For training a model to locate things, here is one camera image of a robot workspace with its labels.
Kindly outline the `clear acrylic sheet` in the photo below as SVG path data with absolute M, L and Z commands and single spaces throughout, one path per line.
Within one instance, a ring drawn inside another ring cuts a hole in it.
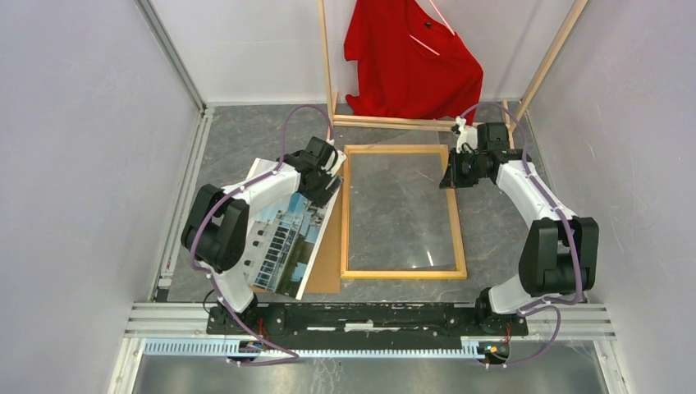
M 438 153 L 358 153 L 350 164 L 351 271 L 454 271 Z

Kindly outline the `building and sky photo print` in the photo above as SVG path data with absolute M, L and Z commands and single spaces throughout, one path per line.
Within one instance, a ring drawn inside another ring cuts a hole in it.
M 337 196 L 320 208 L 299 192 L 276 195 L 250 216 L 240 263 L 253 290 L 303 297 Z

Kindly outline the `yellow wooden picture frame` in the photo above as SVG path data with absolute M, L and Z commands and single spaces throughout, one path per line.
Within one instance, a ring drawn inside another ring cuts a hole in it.
M 447 165 L 448 148 L 444 144 L 347 144 L 343 164 L 344 182 L 341 188 L 341 258 L 342 279 L 370 280 L 465 280 L 468 277 L 460 216 L 453 189 L 446 190 L 446 201 L 451 228 L 456 268 L 451 271 L 406 270 L 352 270 L 349 268 L 350 252 L 350 182 L 351 159 L 359 154 L 436 154 L 443 168 Z

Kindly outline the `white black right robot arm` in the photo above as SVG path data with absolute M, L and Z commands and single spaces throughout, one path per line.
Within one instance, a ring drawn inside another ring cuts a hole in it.
M 508 196 L 528 228 L 516 275 L 482 291 L 475 327 L 494 335 L 506 326 L 507 314 L 526 316 L 547 305 L 582 302 L 595 283 L 598 223 L 558 200 L 527 150 L 511 148 L 505 123 L 471 126 L 457 117 L 451 131 L 457 140 L 440 188 L 463 189 L 489 180 Z

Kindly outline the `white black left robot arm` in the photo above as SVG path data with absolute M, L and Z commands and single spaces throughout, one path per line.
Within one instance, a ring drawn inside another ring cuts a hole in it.
M 313 137 L 305 149 L 283 154 L 250 179 L 224 188 L 207 184 L 197 192 L 181 244 L 190 253 L 191 267 L 208 276 L 236 333 L 248 334 L 258 323 L 250 307 L 256 296 L 242 263 L 251 218 L 295 193 L 325 208 L 341 185 L 338 172 L 345 160 L 333 143 Z

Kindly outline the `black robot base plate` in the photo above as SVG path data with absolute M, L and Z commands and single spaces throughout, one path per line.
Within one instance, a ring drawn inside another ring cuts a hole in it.
M 456 303 L 271 302 L 240 318 L 288 350 L 455 350 L 462 337 L 529 333 L 525 318 Z

